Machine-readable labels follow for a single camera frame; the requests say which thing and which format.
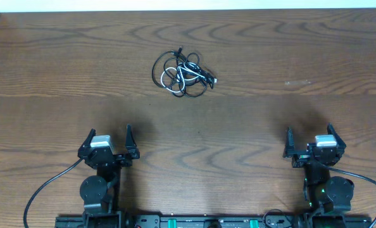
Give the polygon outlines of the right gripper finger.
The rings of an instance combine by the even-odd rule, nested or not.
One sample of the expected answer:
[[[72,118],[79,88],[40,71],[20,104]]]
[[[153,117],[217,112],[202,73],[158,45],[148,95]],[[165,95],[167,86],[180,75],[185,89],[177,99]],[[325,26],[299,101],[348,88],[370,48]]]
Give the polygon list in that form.
[[[334,136],[334,138],[335,138],[335,140],[336,140],[336,142],[337,142],[337,146],[338,146],[339,148],[343,148],[343,149],[346,148],[346,143],[345,143],[345,142],[341,139],[341,137],[337,134],[337,132],[336,132],[335,129],[334,129],[334,126],[333,126],[331,123],[329,123],[328,126],[327,126],[327,132],[328,132],[328,134]]]
[[[285,140],[285,155],[292,156],[295,152],[293,132],[290,127],[286,130],[286,140]]]

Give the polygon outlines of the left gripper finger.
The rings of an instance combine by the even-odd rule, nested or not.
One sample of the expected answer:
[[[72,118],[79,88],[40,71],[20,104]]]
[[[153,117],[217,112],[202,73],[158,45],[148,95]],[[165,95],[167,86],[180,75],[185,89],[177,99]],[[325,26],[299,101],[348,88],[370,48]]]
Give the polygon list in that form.
[[[132,133],[132,126],[127,124],[127,133],[125,139],[125,147],[131,155],[138,155],[138,148],[134,141],[133,133]]]
[[[95,129],[91,129],[88,136],[86,137],[86,139],[84,140],[84,142],[82,143],[82,145],[80,146],[80,151],[86,151],[88,150],[90,147],[91,147],[91,141],[92,141],[92,138],[96,135],[96,130]]]

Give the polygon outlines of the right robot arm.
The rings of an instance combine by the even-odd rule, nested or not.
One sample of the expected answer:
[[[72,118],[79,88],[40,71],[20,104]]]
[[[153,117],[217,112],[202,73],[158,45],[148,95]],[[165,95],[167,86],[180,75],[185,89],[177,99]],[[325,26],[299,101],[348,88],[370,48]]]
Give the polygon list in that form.
[[[351,210],[354,184],[343,177],[332,177],[329,170],[345,149],[346,143],[332,124],[328,124],[326,134],[315,136],[304,150],[296,149],[292,129],[286,130],[283,157],[292,159],[292,167],[304,170],[303,194],[310,203],[310,211],[294,217],[294,227],[346,226],[344,213]]]

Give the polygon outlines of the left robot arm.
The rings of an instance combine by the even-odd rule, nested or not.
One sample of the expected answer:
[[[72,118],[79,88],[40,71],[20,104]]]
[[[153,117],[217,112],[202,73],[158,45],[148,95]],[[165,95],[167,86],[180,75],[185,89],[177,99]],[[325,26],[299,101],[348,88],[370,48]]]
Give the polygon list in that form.
[[[91,129],[79,147],[77,156],[96,171],[80,185],[80,197],[84,201],[82,227],[133,227],[127,216],[118,209],[120,172],[123,167],[132,166],[140,158],[132,126],[126,127],[126,152],[114,153],[109,135],[98,136]]]

